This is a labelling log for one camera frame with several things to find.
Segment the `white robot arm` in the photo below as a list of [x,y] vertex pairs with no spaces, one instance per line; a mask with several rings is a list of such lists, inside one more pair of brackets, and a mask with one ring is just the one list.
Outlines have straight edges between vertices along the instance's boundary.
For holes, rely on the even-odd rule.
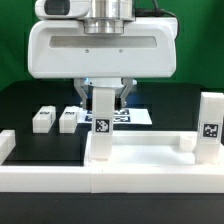
[[28,43],[28,71],[37,79],[70,78],[84,108],[92,99],[86,78],[118,78],[125,98],[134,78],[170,77],[176,70],[179,21],[156,7],[136,9],[134,0],[36,0],[39,21]]

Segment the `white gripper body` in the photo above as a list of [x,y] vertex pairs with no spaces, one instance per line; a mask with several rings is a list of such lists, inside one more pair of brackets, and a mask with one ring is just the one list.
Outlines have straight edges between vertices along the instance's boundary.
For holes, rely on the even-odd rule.
[[170,77],[176,36],[171,17],[139,17],[121,35],[86,34],[79,21],[40,21],[29,36],[28,71],[38,79]]

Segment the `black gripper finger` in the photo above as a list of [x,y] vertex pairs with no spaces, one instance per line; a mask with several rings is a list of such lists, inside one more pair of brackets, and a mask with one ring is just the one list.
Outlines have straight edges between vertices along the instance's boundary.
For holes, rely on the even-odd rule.
[[132,78],[122,78],[122,88],[115,90],[115,109],[120,110],[126,106],[126,98],[133,87]]
[[79,94],[81,98],[80,106],[85,110],[92,109],[92,96],[89,92],[84,89],[84,79],[83,78],[75,78],[74,79],[74,88]]

